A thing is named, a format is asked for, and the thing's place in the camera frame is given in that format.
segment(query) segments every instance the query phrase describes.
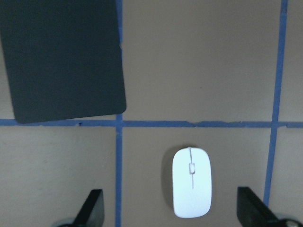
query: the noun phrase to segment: scroll wheel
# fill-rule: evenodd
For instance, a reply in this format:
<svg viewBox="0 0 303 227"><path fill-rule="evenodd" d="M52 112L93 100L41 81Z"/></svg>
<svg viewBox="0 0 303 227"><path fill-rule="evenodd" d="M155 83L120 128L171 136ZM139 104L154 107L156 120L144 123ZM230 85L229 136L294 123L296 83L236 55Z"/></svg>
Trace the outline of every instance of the scroll wheel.
<svg viewBox="0 0 303 227"><path fill-rule="evenodd" d="M189 163L189 174L194 174L194 173L195 173L195 164Z"/></svg>

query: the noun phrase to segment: white mouse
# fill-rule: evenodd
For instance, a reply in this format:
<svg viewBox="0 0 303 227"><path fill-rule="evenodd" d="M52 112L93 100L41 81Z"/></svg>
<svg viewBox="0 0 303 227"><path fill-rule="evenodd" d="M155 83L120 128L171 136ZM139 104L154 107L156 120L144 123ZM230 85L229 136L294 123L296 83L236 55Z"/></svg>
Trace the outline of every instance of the white mouse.
<svg viewBox="0 0 303 227"><path fill-rule="evenodd" d="M207 153L200 148L179 150L172 163L174 212L180 218L206 214L212 201L212 173Z"/></svg>

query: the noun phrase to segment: mouse pad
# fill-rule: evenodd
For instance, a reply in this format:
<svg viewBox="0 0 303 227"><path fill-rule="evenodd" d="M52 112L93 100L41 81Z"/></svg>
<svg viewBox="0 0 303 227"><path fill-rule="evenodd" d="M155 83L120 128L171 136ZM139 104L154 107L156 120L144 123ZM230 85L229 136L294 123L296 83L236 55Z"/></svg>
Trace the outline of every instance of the mouse pad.
<svg viewBox="0 0 303 227"><path fill-rule="evenodd" d="M0 34L18 122L126 109L115 0L2 0Z"/></svg>

